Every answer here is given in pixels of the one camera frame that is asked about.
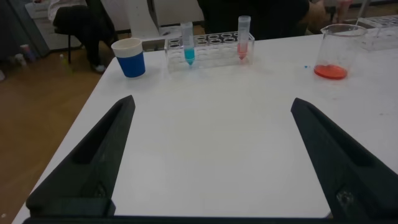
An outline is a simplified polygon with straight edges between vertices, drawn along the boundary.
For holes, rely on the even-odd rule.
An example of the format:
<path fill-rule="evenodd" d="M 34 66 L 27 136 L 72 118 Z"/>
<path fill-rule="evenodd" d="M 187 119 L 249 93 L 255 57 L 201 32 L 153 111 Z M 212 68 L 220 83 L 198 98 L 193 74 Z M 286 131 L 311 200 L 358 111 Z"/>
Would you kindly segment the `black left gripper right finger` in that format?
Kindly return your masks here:
<path fill-rule="evenodd" d="M 290 111 L 333 218 L 397 219 L 397 174 L 311 103 Z"/>

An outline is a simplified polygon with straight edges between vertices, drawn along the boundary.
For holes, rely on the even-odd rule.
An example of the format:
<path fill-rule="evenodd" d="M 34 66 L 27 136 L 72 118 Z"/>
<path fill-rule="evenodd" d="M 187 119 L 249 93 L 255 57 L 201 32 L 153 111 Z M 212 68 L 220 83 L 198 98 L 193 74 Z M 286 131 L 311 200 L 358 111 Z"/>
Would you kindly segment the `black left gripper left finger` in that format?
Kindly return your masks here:
<path fill-rule="evenodd" d="M 111 200 L 135 111 L 134 98 L 118 100 L 29 195 L 32 217 L 110 217 Z"/>

